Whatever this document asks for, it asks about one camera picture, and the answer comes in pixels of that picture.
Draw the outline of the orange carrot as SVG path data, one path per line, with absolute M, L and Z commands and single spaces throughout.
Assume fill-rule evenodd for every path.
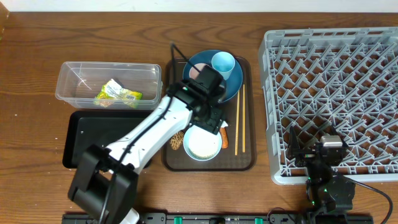
M 222 149 L 226 149 L 229 145 L 229 141 L 228 141 L 228 135 L 226 133 L 226 128 L 225 127 L 221 127 L 220 128 L 220 134 L 221 134 L 221 139 L 222 139 L 222 145 L 221 148 Z

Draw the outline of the white cooked rice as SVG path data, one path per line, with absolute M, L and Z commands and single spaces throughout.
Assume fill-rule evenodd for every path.
M 218 136 L 199 127 L 190 128 L 188 148 L 196 157 L 207 158 L 218 150 Z

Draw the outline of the light blue bowl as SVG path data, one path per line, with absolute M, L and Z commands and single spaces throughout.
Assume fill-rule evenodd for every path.
M 209 161 L 221 151 L 221 134 L 213 134 L 198 126 L 187 129 L 183 138 L 185 152 L 196 161 Z

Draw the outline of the brown noodle clump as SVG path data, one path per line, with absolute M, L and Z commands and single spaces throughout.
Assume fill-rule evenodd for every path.
M 180 146 L 183 144 L 183 139 L 184 139 L 183 131 L 179 131 L 177 134 L 174 134 L 169 141 L 170 147 L 173 150 L 179 149 Z

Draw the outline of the white tissue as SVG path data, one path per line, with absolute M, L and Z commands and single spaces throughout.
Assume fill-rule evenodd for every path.
M 227 127 L 227 126 L 228 126 L 227 122 L 226 122 L 226 121 L 223 121 L 223 123 L 221 124 L 221 127 L 222 127 L 222 128 L 225 128 L 225 127 Z

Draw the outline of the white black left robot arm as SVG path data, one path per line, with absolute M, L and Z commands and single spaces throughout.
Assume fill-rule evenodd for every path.
M 216 134 L 224 120 L 216 104 L 224 80 L 174 83 L 156 109 L 131 132 L 104 149 L 92 145 L 82 155 L 68 198 L 98 223 L 137 223 L 133 203 L 139 174 L 154 154 L 190 123 Z

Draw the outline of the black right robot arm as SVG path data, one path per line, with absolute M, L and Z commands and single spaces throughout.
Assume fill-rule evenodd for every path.
M 332 167 L 345 157 L 347 143 L 333 129 L 310 149 L 300 146 L 293 127 L 289 129 L 287 158 L 296 167 L 307 169 L 307 199 L 312 207 L 299 215 L 295 223 L 348 223 L 345 211 L 353 208 L 355 184 L 337 176 Z

